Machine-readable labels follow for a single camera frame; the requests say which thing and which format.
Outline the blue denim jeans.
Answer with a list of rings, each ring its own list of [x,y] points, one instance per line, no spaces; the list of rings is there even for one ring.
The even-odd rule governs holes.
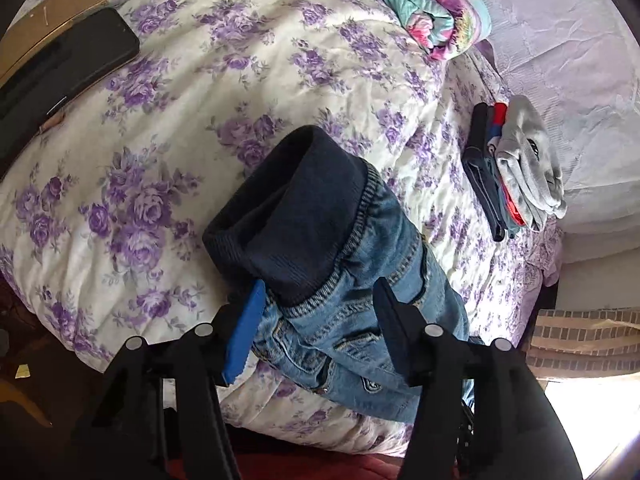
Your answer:
[[[388,354],[373,307],[376,280],[385,278],[428,322],[469,336],[462,298],[378,170],[318,127],[288,134],[203,242],[233,290],[265,284],[258,358],[359,414],[411,422],[420,396]]]

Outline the dark teal folded garment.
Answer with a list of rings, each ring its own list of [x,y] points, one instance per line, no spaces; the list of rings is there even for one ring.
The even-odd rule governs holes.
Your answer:
[[[498,198],[497,211],[503,225],[504,235],[514,238],[522,226],[522,219],[514,216],[515,207],[509,193],[504,188],[502,177],[496,163],[496,151],[502,137],[502,127],[506,121],[506,103],[497,102],[488,107],[487,126],[485,130],[485,159],[495,182]]]

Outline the brown patterned cardboard box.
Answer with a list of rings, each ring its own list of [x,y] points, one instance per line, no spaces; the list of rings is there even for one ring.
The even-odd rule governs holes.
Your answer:
[[[540,310],[525,357],[542,380],[637,374],[639,311]]]

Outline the purple floral bedspread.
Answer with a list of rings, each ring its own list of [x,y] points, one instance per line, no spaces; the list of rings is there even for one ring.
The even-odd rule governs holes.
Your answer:
[[[434,60],[383,0],[131,0],[122,17],[140,55],[1,183],[2,275],[78,360],[105,370],[127,337],[175,338],[216,313],[206,224],[305,124],[380,172],[474,336],[521,338],[562,234],[549,221],[494,242],[466,180],[473,106],[509,97],[483,41]]]

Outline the navy folded pants white stripe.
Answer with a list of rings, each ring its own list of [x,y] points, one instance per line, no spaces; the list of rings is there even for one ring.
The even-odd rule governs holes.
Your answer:
[[[489,106],[480,102],[472,111],[468,140],[462,152],[462,166],[488,222],[494,242],[500,243],[506,237],[506,226],[501,214],[496,180],[488,164],[485,153],[485,133]]]

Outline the grey folded sweatshirt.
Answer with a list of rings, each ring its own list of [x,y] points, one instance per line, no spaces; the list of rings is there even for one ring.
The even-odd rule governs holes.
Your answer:
[[[526,226],[541,232],[550,217],[567,210],[562,170],[550,136],[532,102],[512,96],[496,159],[506,166],[506,184]]]

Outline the red folded garment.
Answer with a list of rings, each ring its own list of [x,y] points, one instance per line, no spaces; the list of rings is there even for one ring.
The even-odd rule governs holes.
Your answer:
[[[489,118],[485,139],[489,161],[495,166],[494,173],[500,193],[499,197],[501,208],[503,210],[503,221],[506,225],[506,229],[509,232],[512,232],[524,228],[526,223],[518,210],[518,206],[514,203],[510,193],[510,188],[506,184],[506,182],[508,182],[508,180],[506,180],[506,166],[500,164],[496,159],[498,144],[502,137],[502,127],[506,122],[507,110],[508,106],[503,102],[497,102],[489,107]]]

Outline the floral turquoise pink folded blanket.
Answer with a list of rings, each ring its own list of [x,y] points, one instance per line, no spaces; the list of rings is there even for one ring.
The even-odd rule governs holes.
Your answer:
[[[483,0],[383,0],[430,58],[447,61],[490,35]]]

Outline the lilac lace headboard cover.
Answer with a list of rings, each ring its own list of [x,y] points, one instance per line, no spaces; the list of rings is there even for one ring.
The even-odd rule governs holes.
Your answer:
[[[639,46],[612,0],[483,0],[498,73],[563,171],[564,260],[639,246]]]

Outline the gold flat box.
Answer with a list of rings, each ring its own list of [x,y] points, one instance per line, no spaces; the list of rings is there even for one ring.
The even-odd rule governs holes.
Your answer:
[[[107,0],[42,0],[14,23],[1,39],[1,84],[47,44]]]

